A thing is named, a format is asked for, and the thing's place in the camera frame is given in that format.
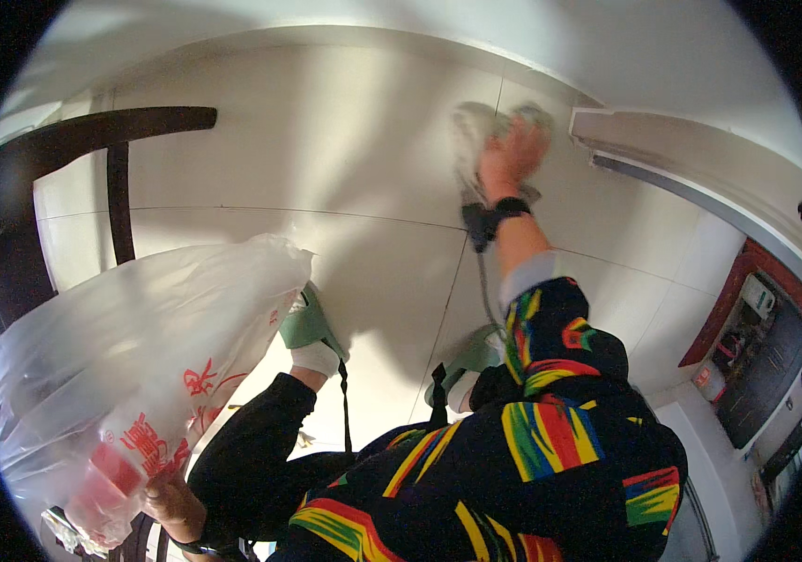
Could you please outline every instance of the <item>mint green slipper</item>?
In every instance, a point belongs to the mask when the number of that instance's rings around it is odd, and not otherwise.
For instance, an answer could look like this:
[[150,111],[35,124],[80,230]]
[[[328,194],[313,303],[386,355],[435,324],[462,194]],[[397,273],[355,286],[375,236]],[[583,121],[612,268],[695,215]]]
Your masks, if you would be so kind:
[[[445,369],[447,374],[445,379],[441,381],[441,388],[445,389],[445,396],[448,395],[448,391],[468,370],[482,372],[488,367],[501,364],[501,356],[495,347],[488,342],[489,338],[496,333],[498,334],[497,337],[501,338],[503,342],[502,332],[497,325],[484,325],[473,333],[469,338],[467,349],[455,357]],[[429,388],[426,388],[426,392],[423,394],[423,399],[429,407],[432,407],[432,387],[434,384],[434,382],[429,383]]]
[[348,352],[342,349],[338,338],[330,329],[313,283],[305,285],[297,296],[289,314],[282,321],[280,335],[288,349],[323,342],[332,348],[339,359],[348,361]]

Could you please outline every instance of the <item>wires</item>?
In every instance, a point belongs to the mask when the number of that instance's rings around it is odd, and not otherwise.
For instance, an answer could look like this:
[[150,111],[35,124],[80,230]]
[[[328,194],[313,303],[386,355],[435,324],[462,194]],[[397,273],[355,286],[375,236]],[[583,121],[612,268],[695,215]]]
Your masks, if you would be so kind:
[[479,263],[479,285],[482,287],[482,306],[485,307],[485,315],[488,317],[488,323],[493,325],[499,332],[504,333],[501,325],[495,320],[492,314],[492,305],[488,300],[488,279],[485,277],[485,254],[476,253],[475,259]]

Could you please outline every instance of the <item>plastic bag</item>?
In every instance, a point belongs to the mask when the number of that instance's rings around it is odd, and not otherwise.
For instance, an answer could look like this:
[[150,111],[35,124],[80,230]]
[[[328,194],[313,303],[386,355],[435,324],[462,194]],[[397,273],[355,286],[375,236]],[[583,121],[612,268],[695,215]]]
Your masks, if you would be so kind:
[[37,532],[51,505],[91,540],[130,532],[148,479],[182,467],[310,277],[284,238],[110,269],[0,336],[0,470]]

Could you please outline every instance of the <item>dark wooden chair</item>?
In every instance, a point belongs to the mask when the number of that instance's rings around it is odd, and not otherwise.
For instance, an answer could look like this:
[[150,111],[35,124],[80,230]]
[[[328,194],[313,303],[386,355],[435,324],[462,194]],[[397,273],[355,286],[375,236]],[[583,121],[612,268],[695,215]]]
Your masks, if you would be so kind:
[[[32,184],[82,155],[106,148],[108,210],[117,264],[136,258],[129,221],[129,141],[212,129],[212,107],[145,107],[70,118],[28,132],[0,146],[0,333],[57,292],[48,278],[38,238]],[[109,560],[144,562],[154,520],[139,513],[133,531]],[[169,538],[161,529],[157,559]],[[84,556],[83,559],[94,559]]]

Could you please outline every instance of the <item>wristwatch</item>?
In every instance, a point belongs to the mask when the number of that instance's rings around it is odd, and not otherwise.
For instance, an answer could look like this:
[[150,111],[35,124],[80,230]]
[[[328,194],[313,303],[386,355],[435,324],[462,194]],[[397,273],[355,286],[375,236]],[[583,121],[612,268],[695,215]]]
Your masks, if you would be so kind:
[[488,211],[488,221],[485,225],[485,238],[491,242],[495,239],[498,225],[504,219],[519,217],[522,214],[532,214],[529,204],[519,197],[505,197],[497,202],[495,208]]

